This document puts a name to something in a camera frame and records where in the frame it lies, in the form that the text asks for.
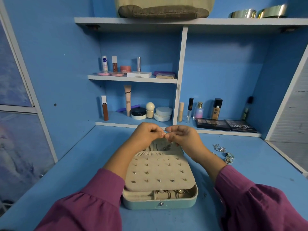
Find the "pink compact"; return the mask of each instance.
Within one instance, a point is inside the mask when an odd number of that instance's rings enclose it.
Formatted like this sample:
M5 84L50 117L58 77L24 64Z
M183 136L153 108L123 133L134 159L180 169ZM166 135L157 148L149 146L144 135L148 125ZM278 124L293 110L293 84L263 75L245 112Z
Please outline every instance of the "pink compact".
M121 77L124 75L124 73L123 72L112 72L111 75Z
M97 73L97 75L109 76L109 75L111 75L111 73L109 73L109 72L105 73L105 72L101 71L101 72Z
M121 72L128 73L132 71L132 68L130 66L120 66L120 70Z

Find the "teal jewelry box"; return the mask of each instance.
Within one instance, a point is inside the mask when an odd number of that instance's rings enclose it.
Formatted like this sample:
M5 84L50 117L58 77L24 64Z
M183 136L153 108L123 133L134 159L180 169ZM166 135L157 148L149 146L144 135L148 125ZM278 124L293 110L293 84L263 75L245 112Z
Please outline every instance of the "teal jewelry box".
M189 208L198 187L182 148L157 139L130 162L122 195L131 210Z

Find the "sleeve cuff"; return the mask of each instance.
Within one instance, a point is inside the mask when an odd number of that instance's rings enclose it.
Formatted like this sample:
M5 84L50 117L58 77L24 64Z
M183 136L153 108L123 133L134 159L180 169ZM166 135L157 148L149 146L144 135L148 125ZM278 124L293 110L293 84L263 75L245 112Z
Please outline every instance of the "sleeve cuff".
M124 186L120 176L101 168L81 191L119 207Z
M215 181L216 190L230 208L235 207L241 196L254 185L231 165L223 167Z

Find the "person's left hand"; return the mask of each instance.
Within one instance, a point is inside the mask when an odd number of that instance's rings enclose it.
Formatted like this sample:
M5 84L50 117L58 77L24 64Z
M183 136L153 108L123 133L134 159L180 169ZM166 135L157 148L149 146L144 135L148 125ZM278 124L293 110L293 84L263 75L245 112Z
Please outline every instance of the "person's left hand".
M143 122L132 133L129 139L124 143L128 145L134 154L146 149L150 144L159 138L163 138L165 132L154 123Z

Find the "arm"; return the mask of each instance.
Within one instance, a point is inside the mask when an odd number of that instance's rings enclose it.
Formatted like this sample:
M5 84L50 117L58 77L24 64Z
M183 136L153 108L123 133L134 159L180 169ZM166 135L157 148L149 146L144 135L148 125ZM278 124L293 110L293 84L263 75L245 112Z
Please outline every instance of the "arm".
M80 192L54 203L35 230L122 230L119 206L128 165L164 135L157 125L141 123Z
M292 207L285 194L270 186L255 184L210 152L195 129L167 127L165 138L181 145L201 164L215 183L215 190L226 206L221 219L224 230L308 230L308 222Z

